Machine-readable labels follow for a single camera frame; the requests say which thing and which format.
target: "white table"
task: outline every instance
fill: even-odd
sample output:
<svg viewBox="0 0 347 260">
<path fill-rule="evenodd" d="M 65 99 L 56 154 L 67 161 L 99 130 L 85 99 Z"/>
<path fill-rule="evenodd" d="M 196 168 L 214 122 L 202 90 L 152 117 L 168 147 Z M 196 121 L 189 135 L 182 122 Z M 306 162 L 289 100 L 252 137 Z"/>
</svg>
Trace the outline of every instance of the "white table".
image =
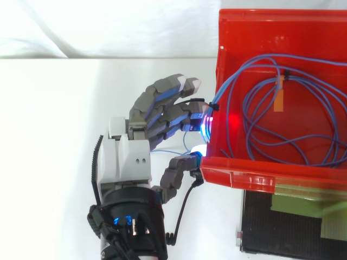
<svg viewBox="0 0 347 260">
<path fill-rule="evenodd" d="M 100 259 L 86 216 L 95 204 L 93 149 L 108 119 L 128 117 L 148 85 L 176 73 L 201 79 L 196 97 L 212 100 L 215 64 L 214 58 L 0 61 L 0 259 Z M 176 133 L 160 148 L 184 151 L 182 137 Z M 201 143 L 198 134 L 187 134 L 188 147 Z M 152 185 L 173 156 L 152 154 Z M 163 206 L 166 231 L 174 231 L 192 181 L 186 174 Z M 241 190 L 209 183 L 194 189 L 169 259 L 277 259 L 235 246 L 241 201 Z"/>
</svg>

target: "white fingertip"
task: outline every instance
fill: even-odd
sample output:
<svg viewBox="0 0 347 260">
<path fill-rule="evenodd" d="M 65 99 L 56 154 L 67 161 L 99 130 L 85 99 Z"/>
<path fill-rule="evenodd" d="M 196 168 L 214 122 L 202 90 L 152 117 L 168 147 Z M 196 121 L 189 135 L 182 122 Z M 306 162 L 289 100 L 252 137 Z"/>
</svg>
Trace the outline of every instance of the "white fingertip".
<svg viewBox="0 0 347 260">
<path fill-rule="evenodd" d="M 193 94 L 195 94 L 199 90 L 199 87 L 201 85 L 201 80 L 193 80 L 193 85 L 194 85 L 194 93 Z"/>
<path fill-rule="evenodd" d="M 181 92 L 184 88 L 184 84 L 185 84 L 185 81 L 187 80 L 187 77 L 186 76 L 179 76 L 177 79 L 181 83 L 181 86 L 179 88 L 179 92 Z"/>
</svg>

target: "coiled black cable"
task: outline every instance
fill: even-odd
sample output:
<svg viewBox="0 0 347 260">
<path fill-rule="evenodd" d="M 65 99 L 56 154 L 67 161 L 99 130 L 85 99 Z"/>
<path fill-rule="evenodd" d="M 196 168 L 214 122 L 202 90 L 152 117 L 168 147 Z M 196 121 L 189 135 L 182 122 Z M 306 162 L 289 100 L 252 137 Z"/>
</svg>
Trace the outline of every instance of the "coiled black cable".
<svg viewBox="0 0 347 260">
<path fill-rule="evenodd" d="M 187 203 L 187 199 L 188 196 L 191 192 L 191 190 L 197 186 L 200 186 L 201 184 L 203 184 L 204 181 L 202 178 L 196 179 L 190 186 L 190 188 L 188 189 L 184 200 L 183 200 L 183 204 L 181 207 L 181 211 L 179 213 L 178 219 L 177 219 L 177 224 L 176 224 L 176 228 L 175 228 L 175 233 L 166 233 L 165 239 L 166 239 L 166 244 L 167 245 L 175 245 L 176 244 L 176 240 L 177 240 L 177 235 L 178 235 L 178 229 L 179 229 L 179 224 L 181 223 L 181 219 L 182 219 L 182 215 L 183 215 L 183 211 L 184 211 L 184 207 L 185 204 Z"/>
</svg>

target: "white wall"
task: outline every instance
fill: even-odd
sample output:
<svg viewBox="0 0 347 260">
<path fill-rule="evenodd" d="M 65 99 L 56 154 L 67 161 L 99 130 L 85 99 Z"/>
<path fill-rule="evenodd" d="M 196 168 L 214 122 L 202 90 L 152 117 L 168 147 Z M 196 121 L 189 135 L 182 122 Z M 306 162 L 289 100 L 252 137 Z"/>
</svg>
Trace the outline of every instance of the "white wall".
<svg viewBox="0 0 347 260">
<path fill-rule="evenodd" d="M 2 0 L 0 57 L 215 57 L 220 8 L 346 9 L 347 1 Z"/>
</svg>

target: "black cable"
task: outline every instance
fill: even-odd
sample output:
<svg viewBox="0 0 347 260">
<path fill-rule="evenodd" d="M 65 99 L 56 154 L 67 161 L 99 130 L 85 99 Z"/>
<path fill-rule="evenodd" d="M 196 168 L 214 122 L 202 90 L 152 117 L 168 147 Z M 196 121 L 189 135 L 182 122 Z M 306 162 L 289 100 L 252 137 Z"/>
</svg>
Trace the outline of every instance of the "black cable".
<svg viewBox="0 0 347 260">
<path fill-rule="evenodd" d="M 175 105 L 186 104 L 186 103 L 190 103 L 190 102 L 205 102 L 205 99 L 189 99 L 189 100 L 184 100 L 184 101 L 177 103 Z"/>
<path fill-rule="evenodd" d="M 185 203 L 187 203 L 188 196 L 189 196 L 189 194 L 190 194 L 190 192 L 192 191 L 193 188 L 195 188 L 197 186 L 200 186 L 203 183 L 204 183 L 203 179 L 197 179 L 197 180 L 195 180 L 191 184 L 190 188 L 188 189 L 188 191 L 187 191 L 187 193 L 186 193 L 186 195 L 184 197 L 183 204 L 182 204 L 182 207 L 181 207 L 181 211 L 180 211 L 178 219 L 177 219 L 177 224 L 176 224 L 176 228 L 175 228 L 175 234 L 174 233 L 166 233 L 165 239 L 166 239 L 167 245 L 175 245 L 176 244 L 179 224 L 181 223 L 181 219 L 182 219 Z"/>
<path fill-rule="evenodd" d="M 103 139 L 103 135 L 99 137 L 99 140 L 97 142 L 97 145 L 95 146 L 94 153 L 93 153 L 93 161 L 92 161 L 92 186 L 93 191 L 95 195 L 95 200 L 97 201 L 97 205 L 101 205 L 100 197 L 99 197 L 99 191 L 98 191 L 98 184 L 97 184 L 97 178 L 98 178 L 98 154 L 101 146 L 101 142 Z"/>
</svg>

